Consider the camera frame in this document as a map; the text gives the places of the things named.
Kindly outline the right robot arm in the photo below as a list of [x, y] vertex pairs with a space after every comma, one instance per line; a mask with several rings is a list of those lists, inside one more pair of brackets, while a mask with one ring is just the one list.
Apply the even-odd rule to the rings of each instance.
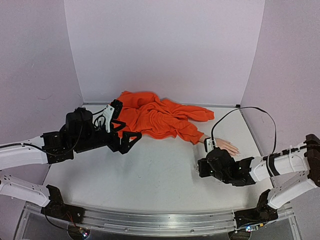
[[278, 219], [277, 210], [287, 202], [320, 186], [320, 139], [308, 134], [305, 141], [278, 153], [235, 161], [230, 154], [206, 139], [206, 157], [197, 161], [201, 178], [214, 177], [234, 187], [254, 185], [265, 179], [294, 174], [283, 185], [265, 190], [256, 207], [234, 213], [237, 229]]

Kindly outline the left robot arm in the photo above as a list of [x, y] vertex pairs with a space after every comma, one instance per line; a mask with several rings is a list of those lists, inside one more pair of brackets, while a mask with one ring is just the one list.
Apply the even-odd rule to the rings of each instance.
[[57, 219], [81, 217], [83, 208], [66, 204], [60, 189], [42, 185], [51, 165], [73, 160], [75, 155], [108, 147], [124, 155], [142, 137], [140, 132], [123, 131], [118, 119], [122, 105], [115, 101], [92, 113], [78, 107], [65, 117], [58, 131], [0, 146], [0, 193], [41, 207], [42, 214]]

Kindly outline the mannequin hand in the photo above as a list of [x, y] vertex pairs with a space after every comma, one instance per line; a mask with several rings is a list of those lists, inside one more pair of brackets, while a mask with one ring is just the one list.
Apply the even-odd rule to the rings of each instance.
[[226, 150], [231, 156], [239, 155], [239, 149], [232, 145], [229, 141], [223, 140], [221, 138], [214, 138], [215, 145], [221, 150]]

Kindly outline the orange sweatshirt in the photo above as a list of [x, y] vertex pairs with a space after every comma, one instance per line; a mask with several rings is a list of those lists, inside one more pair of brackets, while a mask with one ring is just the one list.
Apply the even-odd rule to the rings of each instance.
[[140, 132], [154, 139], [180, 137], [197, 144], [204, 133], [189, 120], [208, 122], [215, 118], [213, 111], [194, 105], [183, 105], [160, 99], [153, 92], [124, 91], [117, 98], [123, 103], [118, 120], [126, 123], [126, 132]]

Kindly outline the aluminium front rail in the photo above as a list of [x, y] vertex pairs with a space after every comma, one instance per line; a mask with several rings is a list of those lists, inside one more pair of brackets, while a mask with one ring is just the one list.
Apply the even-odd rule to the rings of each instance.
[[222, 236], [237, 240], [300, 240], [302, 238], [290, 203], [277, 211], [277, 219], [240, 226], [248, 217], [236, 211], [193, 213], [146, 213], [66, 206], [65, 214], [26, 202], [14, 239], [95, 240], [125, 237], [137, 239], [197, 238]]

